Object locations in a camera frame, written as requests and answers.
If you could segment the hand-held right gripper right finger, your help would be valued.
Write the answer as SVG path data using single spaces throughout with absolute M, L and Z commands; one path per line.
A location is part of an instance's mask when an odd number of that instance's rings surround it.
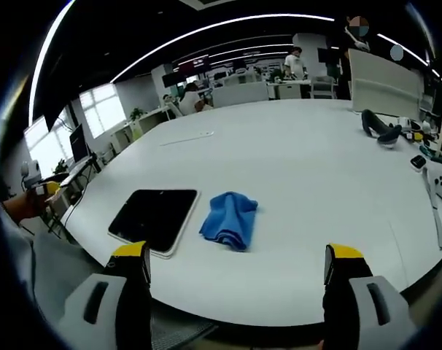
M 325 248 L 323 349 L 400 349 L 416 332 L 408 303 L 350 246 Z

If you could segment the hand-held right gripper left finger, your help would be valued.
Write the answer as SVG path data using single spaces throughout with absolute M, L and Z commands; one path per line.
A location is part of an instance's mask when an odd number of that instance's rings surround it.
M 58 332 L 70 349 L 151 349 L 150 249 L 116 249 L 68 296 Z

